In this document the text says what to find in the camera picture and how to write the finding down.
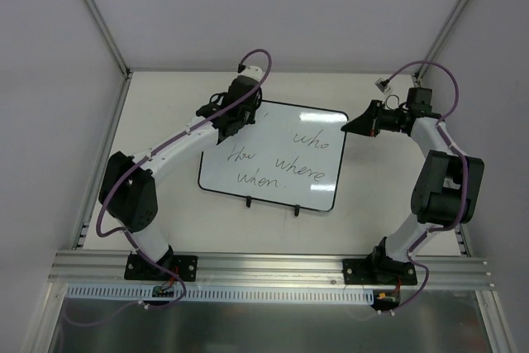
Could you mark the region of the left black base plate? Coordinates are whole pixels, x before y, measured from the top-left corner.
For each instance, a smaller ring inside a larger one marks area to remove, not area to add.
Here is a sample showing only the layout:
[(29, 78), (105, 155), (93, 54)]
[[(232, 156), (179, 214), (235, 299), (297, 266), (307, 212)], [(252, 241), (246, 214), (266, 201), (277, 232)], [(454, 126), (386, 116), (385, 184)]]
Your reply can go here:
[[(198, 270), (198, 257), (166, 253), (157, 264), (177, 274), (184, 282), (194, 282)], [(129, 254), (123, 278), (135, 281), (167, 281), (171, 278), (166, 272), (149, 264), (138, 254)]]

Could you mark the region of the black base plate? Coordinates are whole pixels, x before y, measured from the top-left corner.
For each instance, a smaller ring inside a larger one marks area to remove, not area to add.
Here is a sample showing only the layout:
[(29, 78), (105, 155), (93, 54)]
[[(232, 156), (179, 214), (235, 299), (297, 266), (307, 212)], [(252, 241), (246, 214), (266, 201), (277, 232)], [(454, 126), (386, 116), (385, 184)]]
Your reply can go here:
[(342, 274), (346, 285), (417, 285), (415, 266), (391, 259), (344, 259)]
[[(198, 257), (166, 253), (157, 264), (177, 274), (184, 282), (194, 282), (198, 270)], [(167, 281), (171, 278), (166, 272), (149, 264), (138, 254), (129, 254), (123, 278), (135, 281)]]

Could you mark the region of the right aluminium frame post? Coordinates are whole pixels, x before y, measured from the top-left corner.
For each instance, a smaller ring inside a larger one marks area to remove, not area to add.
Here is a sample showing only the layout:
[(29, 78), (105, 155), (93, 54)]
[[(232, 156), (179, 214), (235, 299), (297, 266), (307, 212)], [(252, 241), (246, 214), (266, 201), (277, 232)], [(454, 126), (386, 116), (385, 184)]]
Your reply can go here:
[(447, 67), (459, 84), (458, 106), (446, 121), (448, 132), (467, 154), (483, 159), (490, 171), (486, 116), (493, 106), (495, 72), (487, 1), (456, 0), (427, 59)]

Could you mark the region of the aluminium extrusion rail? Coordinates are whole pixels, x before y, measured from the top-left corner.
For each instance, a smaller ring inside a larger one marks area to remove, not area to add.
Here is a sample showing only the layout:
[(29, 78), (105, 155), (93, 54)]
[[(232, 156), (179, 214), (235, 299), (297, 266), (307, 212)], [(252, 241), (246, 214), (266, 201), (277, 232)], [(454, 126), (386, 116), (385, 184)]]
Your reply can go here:
[[(60, 250), (50, 282), (123, 283), (128, 250)], [(236, 287), (330, 288), (344, 285), (342, 255), (197, 253), (197, 284)], [(488, 261), (467, 256), (420, 256), (430, 290), (496, 289)]]

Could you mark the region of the left aluminium frame post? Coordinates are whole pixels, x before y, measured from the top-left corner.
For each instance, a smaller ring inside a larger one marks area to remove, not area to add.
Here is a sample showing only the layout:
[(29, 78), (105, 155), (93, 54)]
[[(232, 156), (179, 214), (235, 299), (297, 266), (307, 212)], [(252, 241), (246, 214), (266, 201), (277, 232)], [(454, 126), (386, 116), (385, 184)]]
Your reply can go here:
[(112, 57), (112, 60), (121, 76), (121, 82), (117, 91), (117, 97), (114, 101), (114, 105), (112, 106), (110, 126), (113, 126), (113, 119), (115, 118), (115, 116), (117, 115), (117, 111), (121, 107), (122, 91), (125, 83), (128, 80), (130, 68), (126, 63), (125, 58), (123, 57), (122, 52), (120, 51), (117, 42), (115, 41), (115, 38), (111, 33), (111, 30), (109, 29), (103, 14), (100, 11), (100, 7), (97, 5), (96, 0), (82, 0), (82, 2), (85, 8), (87, 9), (88, 14), (90, 15), (94, 25), (96, 26), (98, 33), (104, 45), (107, 47), (107, 51)]

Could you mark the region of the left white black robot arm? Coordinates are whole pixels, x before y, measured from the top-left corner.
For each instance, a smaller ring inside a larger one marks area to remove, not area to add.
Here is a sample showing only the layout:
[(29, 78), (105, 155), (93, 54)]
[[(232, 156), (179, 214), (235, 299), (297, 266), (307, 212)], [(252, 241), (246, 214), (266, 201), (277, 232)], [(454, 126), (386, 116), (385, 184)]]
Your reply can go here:
[(117, 219), (120, 226), (115, 230), (131, 240), (144, 271), (143, 279), (170, 279), (169, 273), (176, 266), (172, 247), (154, 224), (157, 188), (180, 165), (255, 123), (261, 102), (258, 81), (239, 74), (226, 92), (213, 94), (186, 129), (168, 144), (136, 155), (118, 151), (109, 158), (98, 194), (102, 209), (96, 233), (100, 237), (106, 235), (101, 230), (104, 213)]

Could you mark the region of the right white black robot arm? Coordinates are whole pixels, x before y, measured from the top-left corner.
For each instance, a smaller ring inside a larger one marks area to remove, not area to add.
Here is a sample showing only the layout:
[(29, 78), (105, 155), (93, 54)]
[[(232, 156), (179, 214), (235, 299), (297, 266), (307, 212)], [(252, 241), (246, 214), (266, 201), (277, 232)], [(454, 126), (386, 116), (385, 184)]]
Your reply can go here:
[(404, 133), (425, 157), (407, 219), (363, 260), (343, 260), (348, 285), (416, 284), (414, 257), (418, 251), (437, 234), (469, 222), (474, 215), (484, 162), (466, 155), (454, 143), (441, 115), (433, 112), (431, 98), (429, 88), (410, 88), (403, 106), (387, 109), (374, 100), (362, 115), (341, 128), (369, 137), (381, 131)]

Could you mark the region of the white whiteboard black frame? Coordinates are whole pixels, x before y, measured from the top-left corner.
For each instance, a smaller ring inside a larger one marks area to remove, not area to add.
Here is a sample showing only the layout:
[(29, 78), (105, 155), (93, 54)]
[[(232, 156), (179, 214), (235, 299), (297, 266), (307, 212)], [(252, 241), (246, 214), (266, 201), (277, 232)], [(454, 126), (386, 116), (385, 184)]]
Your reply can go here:
[(315, 212), (335, 205), (346, 113), (264, 101), (255, 124), (205, 150), (201, 189)]

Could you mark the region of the aluminium frame post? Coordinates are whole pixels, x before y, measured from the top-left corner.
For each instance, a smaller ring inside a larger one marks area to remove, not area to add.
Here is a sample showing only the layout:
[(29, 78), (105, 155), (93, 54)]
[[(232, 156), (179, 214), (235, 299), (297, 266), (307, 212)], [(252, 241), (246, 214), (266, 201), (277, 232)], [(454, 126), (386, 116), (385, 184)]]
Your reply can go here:
[(490, 171), (486, 116), (493, 106), (495, 72), (487, 1), (456, 0), (427, 59), (447, 67), (459, 84), (458, 106), (446, 121), (448, 132), (467, 154), (483, 159)]
[(103, 14), (100, 11), (100, 7), (97, 5), (96, 0), (82, 0), (82, 2), (85, 8), (87, 9), (88, 14), (90, 15), (94, 25), (96, 26), (98, 33), (104, 45), (107, 47), (107, 51), (112, 57), (112, 60), (121, 76), (121, 82), (117, 91), (117, 97), (114, 101), (114, 105), (112, 106), (110, 126), (113, 126), (113, 119), (115, 118), (115, 116), (117, 115), (117, 111), (121, 107), (122, 91), (125, 83), (128, 80), (130, 68), (126, 63), (125, 58), (123, 57), (122, 52), (120, 51), (117, 42), (115, 41), (115, 38), (111, 33), (111, 30), (109, 29)]

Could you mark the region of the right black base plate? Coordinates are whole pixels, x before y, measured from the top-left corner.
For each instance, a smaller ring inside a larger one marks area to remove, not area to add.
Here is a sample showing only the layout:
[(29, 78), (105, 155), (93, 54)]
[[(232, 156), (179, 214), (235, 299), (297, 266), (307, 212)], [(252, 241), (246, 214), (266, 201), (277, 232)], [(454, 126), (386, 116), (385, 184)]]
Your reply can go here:
[(342, 274), (346, 285), (417, 285), (415, 266), (391, 259), (344, 259)]

